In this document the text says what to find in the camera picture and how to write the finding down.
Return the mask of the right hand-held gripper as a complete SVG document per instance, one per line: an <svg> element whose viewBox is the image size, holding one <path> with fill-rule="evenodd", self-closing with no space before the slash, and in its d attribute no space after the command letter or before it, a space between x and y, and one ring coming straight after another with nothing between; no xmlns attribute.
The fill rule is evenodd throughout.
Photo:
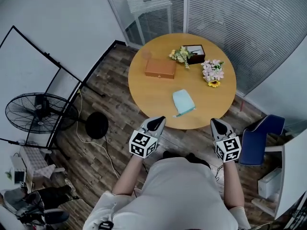
<svg viewBox="0 0 307 230"><path fill-rule="evenodd" d="M222 119L212 118L210 125L214 138L214 151L218 157L223 163L237 160L241 153L241 144L230 124Z"/></svg>

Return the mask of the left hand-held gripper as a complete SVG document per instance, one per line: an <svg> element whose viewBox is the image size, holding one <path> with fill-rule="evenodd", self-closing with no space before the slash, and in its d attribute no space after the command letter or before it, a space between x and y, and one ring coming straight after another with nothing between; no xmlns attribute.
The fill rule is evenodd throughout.
<svg viewBox="0 0 307 230"><path fill-rule="evenodd" d="M156 151L165 124L165 116L145 119L139 129L134 130L131 135L129 152L138 157L147 158Z"/></svg>

